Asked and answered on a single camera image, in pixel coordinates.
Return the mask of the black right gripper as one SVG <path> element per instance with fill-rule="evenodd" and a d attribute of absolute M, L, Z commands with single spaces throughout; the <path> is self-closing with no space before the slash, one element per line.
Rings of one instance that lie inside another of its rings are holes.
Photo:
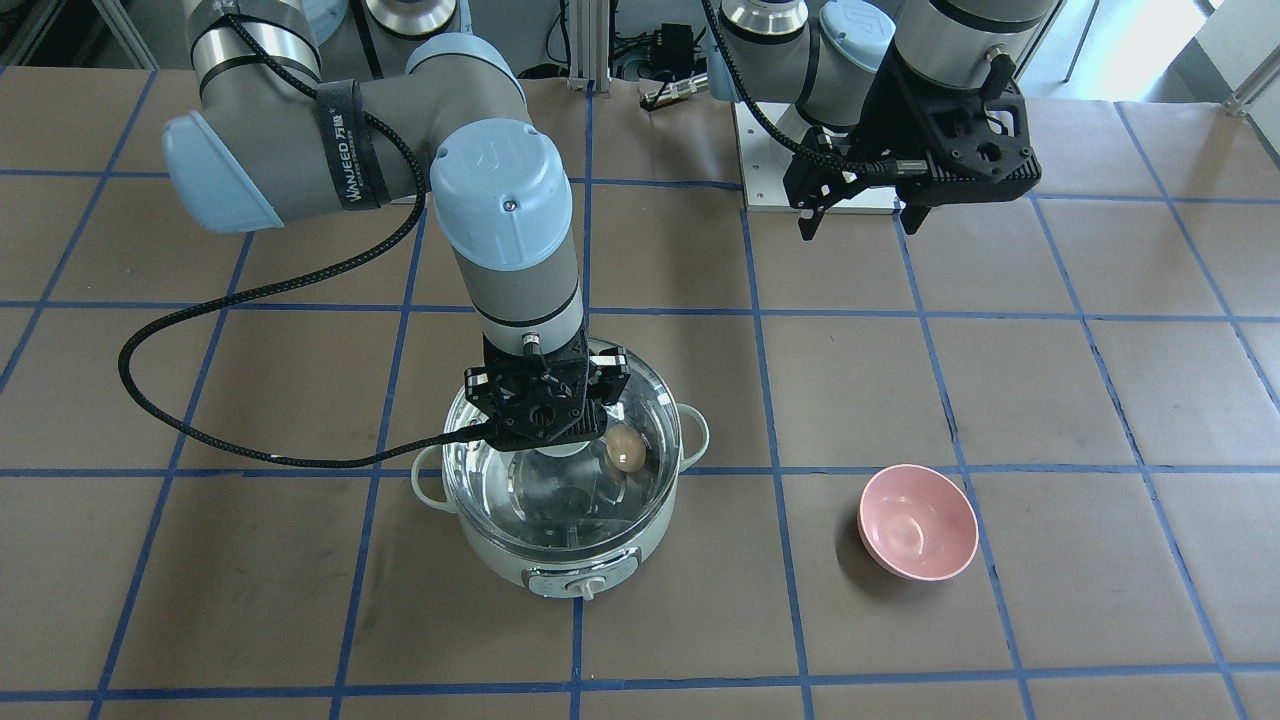
<path fill-rule="evenodd" d="M 591 359 L 585 331 L 547 352 L 538 345 L 508 354 L 484 340 L 484 364 L 463 373 L 463 396 L 485 416 L 480 438 L 513 452 L 603 437 L 605 406 L 620 401 L 631 366 L 617 345 L 595 352 L 595 368 Z"/>

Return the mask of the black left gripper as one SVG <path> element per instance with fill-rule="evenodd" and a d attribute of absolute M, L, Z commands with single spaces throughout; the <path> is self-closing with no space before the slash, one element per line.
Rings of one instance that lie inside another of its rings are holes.
<path fill-rule="evenodd" d="M 983 65 L 978 88 L 947 88 L 915 72 L 897 47 L 886 53 L 852 132 L 850 158 L 927 164 L 920 174 L 878 179 L 892 184 L 902 202 L 906 234 L 916 233 L 936 208 L 1009 202 L 1041 182 L 1042 165 L 1012 68 L 1004 56 Z M 800 147 L 841 160 L 836 141 L 826 128 L 810 127 Z M 799 210 L 801 241 L 815 238 L 824 211 L 865 190 L 854 173 L 800 152 L 783 174 L 788 205 Z"/>

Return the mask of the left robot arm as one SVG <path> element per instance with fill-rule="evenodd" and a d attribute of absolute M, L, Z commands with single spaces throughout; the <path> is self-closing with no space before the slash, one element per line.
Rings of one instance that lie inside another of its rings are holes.
<path fill-rule="evenodd" d="M 717 97 L 791 156 L 809 241 L 836 204 L 890 187 L 906 233 L 937 208 L 1010 202 L 1042 179 L 1021 55 L 1051 1 L 704 1 Z"/>

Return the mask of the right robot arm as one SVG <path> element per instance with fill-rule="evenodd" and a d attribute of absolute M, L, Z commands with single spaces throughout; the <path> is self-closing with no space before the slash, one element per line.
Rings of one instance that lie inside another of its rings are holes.
<path fill-rule="evenodd" d="M 502 451 L 596 439 L 628 379 L 590 356 L 573 195 L 503 56 L 444 32 L 402 76 L 321 82 L 300 1 L 184 1 L 201 110 L 170 120 L 172 182 L 205 229 L 244 233 L 426 190 L 484 320 L 465 395 Z"/>

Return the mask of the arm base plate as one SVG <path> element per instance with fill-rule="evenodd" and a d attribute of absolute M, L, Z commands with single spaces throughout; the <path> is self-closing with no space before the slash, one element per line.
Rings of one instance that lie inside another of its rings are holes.
<path fill-rule="evenodd" d="M 780 131 L 800 142 L 808 123 L 792 105 L 760 102 L 760 110 Z M 797 210 L 788 204 L 783 177 L 794 154 L 773 140 L 758 123 L 745 104 L 732 105 L 737 132 L 739 159 L 744 186 L 745 208 L 749 211 L 790 213 Z M 897 196 L 890 187 L 867 190 L 854 199 L 845 199 L 828 210 L 829 214 L 891 215 L 897 206 Z"/>

